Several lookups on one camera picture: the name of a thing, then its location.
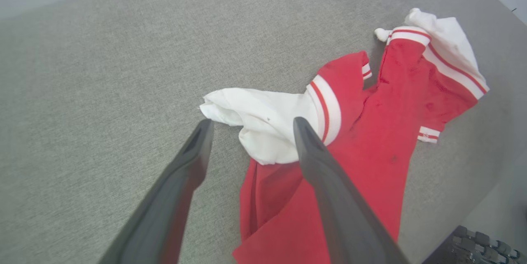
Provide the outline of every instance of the gray fabric surface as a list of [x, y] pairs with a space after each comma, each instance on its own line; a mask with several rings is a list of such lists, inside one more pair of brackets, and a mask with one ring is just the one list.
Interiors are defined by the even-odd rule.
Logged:
[[[412, 7], [456, 16], [491, 91], [418, 144], [399, 243], [427, 256], [525, 148], [527, 27], [497, 0], [64, 0], [0, 22], [0, 259], [95, 263], [224, 87], [302, 92]], [[216, 125], [180, 263], [233, 263], [249, 158]]]

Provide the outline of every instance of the sleeve cuff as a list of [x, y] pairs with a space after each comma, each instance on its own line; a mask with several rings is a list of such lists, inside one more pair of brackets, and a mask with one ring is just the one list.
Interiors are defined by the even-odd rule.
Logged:
[[369, 63], [366, 63], [362, 68], [363, 80], [371, 78], [371, 69], [369, 68]]
[[417, 139], [424, 143], [437, 144], [437, 140], [439, 140], [439, 134], [440, 132], [437, 130], [422, 126], [419, 129]]

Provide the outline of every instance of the white fabric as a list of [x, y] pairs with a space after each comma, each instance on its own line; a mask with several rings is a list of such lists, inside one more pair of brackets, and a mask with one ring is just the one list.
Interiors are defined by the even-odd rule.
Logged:
[[479, 100], [485, 93], [483, 93], [480, 88], [468, 77], [464, 74], [461, 74], [460, 72], [456, 71], [452, 67], [449, 67], [445, 63], [443, 63], [433, 52], [430, 50], [430, 47], [427, 47], [425, 51], [423, 52], [423, 57], [433, 63], [435, 67], [437, 67], [437, 71], [439, 71], [444, 76], [447, 76], [451, 78], [452, 80], [455, 80], [456, 82], [463, 85], [472, 95]]
[[485, 91], [489, 91], [485, 78], [478, 70], [478, 63], [465, 32], [456, 18], [438, 19], [435, 15], [414, 8], [405, 18], [405, 23], [426, 30], [432, 37], [431, 45], [439, 56], [455, 65], [475, 79]]
[[386, 42], [388, 41], [388, 37], [390, 37], [392, 30], [377, 28], [374, 30], [374, 33], [379, 41]]
[[396, 40], [396, 39], [405, 39], [405, 40], [412, 40], [416, 41], [423, 46], [427, 46], [430, 43], [430, 39], [427, 37], [427, 33], [416, 26], [400, 26], [396, 27], [392, 31], [392, 37], [389, 38], [390, 40]]
[[249, 156], [262, 165], [298, 161], [293, 119], [304, 117], [314, 131], [319, 120], [308, 92], [289, 94], [255, 89], [226, 88], [203, 97], [205, 117], [230, 126], [243, 126], [239, 138]]
[[[326, 119], [324, 118], [324, 108], [322, 107], [322, 104], [320, 103], [320, 98], [318, 98], [318, 94], [316, 94], [316, 91], [313, 89], [311, 84], [309, 84], [306, 88], [309, 92], [309, 95], [311, 95], [311, 98], [313, 98], [315, 102], [315, 106], [317, 108], [318, 113], [318, 134], [321, 135], [322, 142], [328, 146], [337, 138], [338, 132], [340, 131], [340, 125], [342, 122], [342, 114], [340, 112], [340, 105], [338, 103], [337, 95], [333, 93], [333, 90], [331, 89], [331, 86], [322, 78], [320, 75], [317, 75], [313, 79], [313, 84], [318, 88], [318, 91], [320, 91], [320, 94], [324, 98], [324, 104], [328, 110], [328, 127], [326, 128]], [[324, 138], [324, 131], [327, 129], [326, 138]]]
[[440, 132], [428, 127], [420, 127], [417, 139], [425, 143], [437, 144]]
[[371, 69], [369, 67], [369, 63], [367, 63], [366, 65], [363, 66], [362, 71], [363, 71], [363, 80], [369, 79], [373, 75], [371, 73]]

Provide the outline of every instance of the clothing pile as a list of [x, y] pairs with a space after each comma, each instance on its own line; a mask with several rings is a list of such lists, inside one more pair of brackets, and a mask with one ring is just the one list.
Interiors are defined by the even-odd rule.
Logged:
[[214, 121], [243, 126], [251, 156], [240, 193], [240, 264], [330, 263], [314, 191], [302, 177], [293, 119], [309, 121], [397, 241], [404, 187], [417, 140], [436, 143], [445, 124], [489, 88], [455, 18], [412, 9], [407, 26], [376, 29], [386, 42], [377, 84], [367, 54], [322, 67], [304, 94], [227, 88], [200, 106]]

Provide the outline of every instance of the white cloth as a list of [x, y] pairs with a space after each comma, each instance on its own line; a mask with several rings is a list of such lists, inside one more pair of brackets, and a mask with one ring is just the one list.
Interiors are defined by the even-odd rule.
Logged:
[[[420, 9], [410, 10], [404, 22], [425, 30], [431, 42], [423, 57], [436, 65], [437, 70], [464, 86], [476, 99], [489, 91], [484, 76], [478, 69], [478, 63], [465, 32], [456, 18], [437, 18]], [[375, 35], [381, 41], [389, 43], [393, 31], [377, 28]]]
[[304, 117], [319, 131], [315, 103], [309, 95], [226, 88], [203, 97], [205, 117], [243, 126], [239, 139], [249, 156], [262, 165], [298, 161], [293, 119]]

